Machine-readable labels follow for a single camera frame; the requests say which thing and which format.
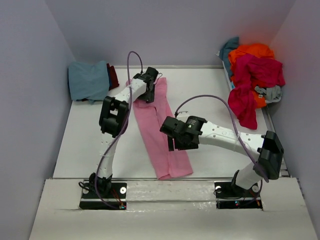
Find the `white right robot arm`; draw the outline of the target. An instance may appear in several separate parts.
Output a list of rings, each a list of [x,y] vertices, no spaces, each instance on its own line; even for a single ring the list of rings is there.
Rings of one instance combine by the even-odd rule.
[[[284,148],[273,131],[265,134],[239,132],[218,126],[204,118],[167,116],[160,132],[168,139],[168,148],[175,150],[198,149],[210,145],[246,155],[250,163],[235,172],[231,182],[221,190],[228,198],[237,198],[251,190],[259,181],[280,177]]]

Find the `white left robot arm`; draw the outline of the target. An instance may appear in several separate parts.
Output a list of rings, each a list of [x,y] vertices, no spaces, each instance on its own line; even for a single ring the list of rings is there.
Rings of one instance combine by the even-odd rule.
[[[88,184],[89,190],[101,198],[108,196],[112,188],[113,160],[119,138],[127,129],[132,103],[154,102],[158,74],[155,68],[148,67],[146,72],[137,73],[120,93],[107,96],[102,102],[98,121],[102,133],[101,159]]]

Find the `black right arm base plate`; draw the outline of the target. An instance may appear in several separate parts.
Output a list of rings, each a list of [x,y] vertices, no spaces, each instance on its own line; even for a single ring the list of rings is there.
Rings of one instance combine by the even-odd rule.
[[[214,183],[214,195],[218,210],[263,209],[261,188],[255,183],[250,189],[243,189],[231,182]]]

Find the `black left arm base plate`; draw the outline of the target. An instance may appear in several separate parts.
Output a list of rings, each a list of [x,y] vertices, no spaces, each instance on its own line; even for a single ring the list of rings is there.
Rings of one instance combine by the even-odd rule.
[[[112,182],[110,190],[99,190],[99,196],[95,187],[88,181],[78,183],[81,188],[79,208],[82,210],[121,210],[127,209],[127,183]]]

